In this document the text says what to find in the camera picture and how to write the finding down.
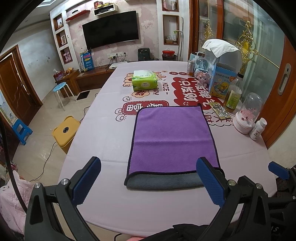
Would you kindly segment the purple grey microfibre towel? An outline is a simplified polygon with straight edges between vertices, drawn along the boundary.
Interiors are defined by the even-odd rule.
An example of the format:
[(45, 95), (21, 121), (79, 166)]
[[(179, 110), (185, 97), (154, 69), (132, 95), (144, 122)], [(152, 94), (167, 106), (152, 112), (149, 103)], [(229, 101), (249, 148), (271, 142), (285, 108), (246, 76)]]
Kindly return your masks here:
[(202, 106), (142, 108), (136, 116), (124, 185), (136, 190), (175, 190), (203, 185), (196, 162), (220, 168)]

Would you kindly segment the pink blanket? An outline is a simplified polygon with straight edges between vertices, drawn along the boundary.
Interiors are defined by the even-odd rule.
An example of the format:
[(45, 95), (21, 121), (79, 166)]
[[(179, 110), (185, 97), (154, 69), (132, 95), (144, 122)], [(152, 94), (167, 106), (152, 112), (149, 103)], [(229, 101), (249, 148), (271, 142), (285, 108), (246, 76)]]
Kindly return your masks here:
[[(13, 171), (13, 175), (21, 197), (25, 205), (28, 206), (33, 184), (27, 180), (21, 179), (20, 175), (16, 171)], [(20, 205), (11, 180), (9, 180), (6, 185), (1, 187), (1, 215), (9, 228), (11, 228), (14, 232), (21, 233), (22, 235), (24, 234), (26, 213)]]

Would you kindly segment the pink glass dome ornament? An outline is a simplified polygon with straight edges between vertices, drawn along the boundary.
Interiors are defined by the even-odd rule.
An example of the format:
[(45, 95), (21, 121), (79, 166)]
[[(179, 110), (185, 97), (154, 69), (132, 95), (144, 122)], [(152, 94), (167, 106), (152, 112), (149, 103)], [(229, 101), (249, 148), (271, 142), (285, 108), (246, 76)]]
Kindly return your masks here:
[(244, 135), (248, 134), (252, 130), (262, 107), (263, 101), (261, 97), (254, 92), (250, 92), (245, 97), (240, 110), (234, 116), (233, 124), (236, 130)]

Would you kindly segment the pink printed tablecloth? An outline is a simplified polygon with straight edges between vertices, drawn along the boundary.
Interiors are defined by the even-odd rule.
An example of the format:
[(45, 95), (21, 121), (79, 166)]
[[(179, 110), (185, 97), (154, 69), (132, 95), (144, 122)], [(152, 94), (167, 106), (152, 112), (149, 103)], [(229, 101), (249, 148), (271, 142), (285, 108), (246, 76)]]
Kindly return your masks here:
[(219, 120), (215, 98), (185, 74), (185, 63), (149, 61), (117, 68), (86, 113), (68, 151), (60, 178), (69, 178), (91, 157), (101, 172), (83, 204), (93, 225), (148, 236), (179, 223), (208, 224), (217, 213), (197, 178), (206, 157), (227, 178), (247, 176), (272, 196), (275, 176), (262, 138), (239, 133)]

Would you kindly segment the yellow oil bottle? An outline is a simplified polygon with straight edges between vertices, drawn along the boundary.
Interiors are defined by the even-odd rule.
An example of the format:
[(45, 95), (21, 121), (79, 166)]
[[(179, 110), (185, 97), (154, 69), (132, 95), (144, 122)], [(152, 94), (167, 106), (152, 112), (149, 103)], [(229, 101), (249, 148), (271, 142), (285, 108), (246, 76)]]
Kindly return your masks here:
[(243, 74), (237, 73), (236, 79), (234, 79), (230, 83), (227, 94), (225, 96), (223, 106), (230, 113), (232, 113), (236, 109), (236, 106), (243, 93), (243, 77)]

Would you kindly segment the blue duck picture box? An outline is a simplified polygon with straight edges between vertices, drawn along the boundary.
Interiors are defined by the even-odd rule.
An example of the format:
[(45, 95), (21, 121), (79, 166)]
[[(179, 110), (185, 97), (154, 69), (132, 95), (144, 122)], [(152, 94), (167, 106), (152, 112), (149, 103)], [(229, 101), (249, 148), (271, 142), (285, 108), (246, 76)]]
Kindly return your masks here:
[(216, 63), (212, 72), (209, 84), (209, 94), (217, 98), (224, 99), (231, 82), (236, 79), (235, 68), (227, 64)]

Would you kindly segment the wooden door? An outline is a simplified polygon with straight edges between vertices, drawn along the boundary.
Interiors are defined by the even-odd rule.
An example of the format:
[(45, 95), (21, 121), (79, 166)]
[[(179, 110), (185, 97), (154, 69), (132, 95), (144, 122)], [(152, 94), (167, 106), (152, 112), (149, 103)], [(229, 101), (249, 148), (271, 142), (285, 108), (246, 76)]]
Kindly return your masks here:
[(25, 70), (18, 45), (1, 55), (1, 91), (13, 113), (27, 126), (43, 105)]

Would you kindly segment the wooden tv cabinet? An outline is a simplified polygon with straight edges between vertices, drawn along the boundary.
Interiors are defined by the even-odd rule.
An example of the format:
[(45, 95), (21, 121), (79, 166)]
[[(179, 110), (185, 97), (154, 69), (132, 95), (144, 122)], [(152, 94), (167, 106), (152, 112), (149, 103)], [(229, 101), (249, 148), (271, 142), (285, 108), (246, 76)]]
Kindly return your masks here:
[(56, 81), (56, 84), (66, 82), (75, 96), (80, 92), (87, 90), (102, 88), (108, 78), (114, 72), (114, 69), (106, 69), (107, 65), (95, 67), (93, 70), (80, 73), (73, 70), (70, 74), (64, 76), (61, 80)]

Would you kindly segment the pink figure toy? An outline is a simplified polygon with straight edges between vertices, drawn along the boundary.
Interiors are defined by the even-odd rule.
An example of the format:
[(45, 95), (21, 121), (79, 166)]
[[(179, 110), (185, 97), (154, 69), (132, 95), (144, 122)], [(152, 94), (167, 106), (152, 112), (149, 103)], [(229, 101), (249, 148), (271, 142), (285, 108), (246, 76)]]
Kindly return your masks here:
[(211, 76), (208, 72), (198, 70), (195, 72), (194, 77), (198, 80), (199, 84), (208, 87), (210, 84)]

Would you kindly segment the white water dispenser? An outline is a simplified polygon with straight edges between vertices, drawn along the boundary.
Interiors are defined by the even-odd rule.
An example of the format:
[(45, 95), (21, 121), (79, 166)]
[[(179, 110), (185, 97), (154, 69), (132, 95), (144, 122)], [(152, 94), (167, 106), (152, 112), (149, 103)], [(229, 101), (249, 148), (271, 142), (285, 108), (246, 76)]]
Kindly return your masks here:
[(202, 46), (205, 59), (215, 65), (217, 62), (235, 68), (238, 73), (242, 67), (242, 54), (234, 45), (221, 39), (208, 39)]

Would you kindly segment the green tissue pack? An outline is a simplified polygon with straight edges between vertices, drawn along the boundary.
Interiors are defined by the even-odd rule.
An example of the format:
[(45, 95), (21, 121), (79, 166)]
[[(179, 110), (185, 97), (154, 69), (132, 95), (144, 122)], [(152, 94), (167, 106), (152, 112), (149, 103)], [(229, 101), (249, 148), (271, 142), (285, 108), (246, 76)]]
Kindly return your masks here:
[(134, 91), (157, 89), (158, 78), (156, 73), (150, 70), (135, 70), (132, 76), (132, 87)]

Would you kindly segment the blue poster box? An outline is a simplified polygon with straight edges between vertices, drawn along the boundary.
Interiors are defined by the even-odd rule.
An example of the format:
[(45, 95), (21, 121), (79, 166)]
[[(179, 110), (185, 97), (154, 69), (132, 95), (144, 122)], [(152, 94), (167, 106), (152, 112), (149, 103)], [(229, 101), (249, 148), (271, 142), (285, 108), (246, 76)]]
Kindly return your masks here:
[(90, 51), (80, 53), (81, 63), (80, 69), (82, 72), (87, 72), (94, 69), (92, 55)]

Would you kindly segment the black air fryer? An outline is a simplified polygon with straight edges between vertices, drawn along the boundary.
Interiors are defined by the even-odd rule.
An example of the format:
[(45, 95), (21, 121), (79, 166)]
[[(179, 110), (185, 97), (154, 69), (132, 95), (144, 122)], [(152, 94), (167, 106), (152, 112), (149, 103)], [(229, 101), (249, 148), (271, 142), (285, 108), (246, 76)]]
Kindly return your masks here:
[(137, 51), (138, 61), (149, 61), (151, 53), (149, 48), (139, 48)]

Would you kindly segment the red cooking pot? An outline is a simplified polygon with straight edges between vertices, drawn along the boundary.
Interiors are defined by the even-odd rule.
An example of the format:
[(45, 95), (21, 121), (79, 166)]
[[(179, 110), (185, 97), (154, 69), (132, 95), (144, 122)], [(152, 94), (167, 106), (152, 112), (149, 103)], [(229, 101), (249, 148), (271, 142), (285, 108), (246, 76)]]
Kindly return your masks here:
[(162, 59), (163, 61), (176, 61), (177, 55), (175, 54), (175, 51), (173, 50), (163, 50), (162, 51)]

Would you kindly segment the black flat television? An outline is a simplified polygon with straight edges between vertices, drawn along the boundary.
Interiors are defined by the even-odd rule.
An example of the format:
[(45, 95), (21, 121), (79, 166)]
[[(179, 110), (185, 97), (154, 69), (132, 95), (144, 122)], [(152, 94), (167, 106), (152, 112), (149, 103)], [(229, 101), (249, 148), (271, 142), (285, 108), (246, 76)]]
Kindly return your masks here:
[(105, 16), (82, 25), (87, 49), (139, 39), (137, 12)]

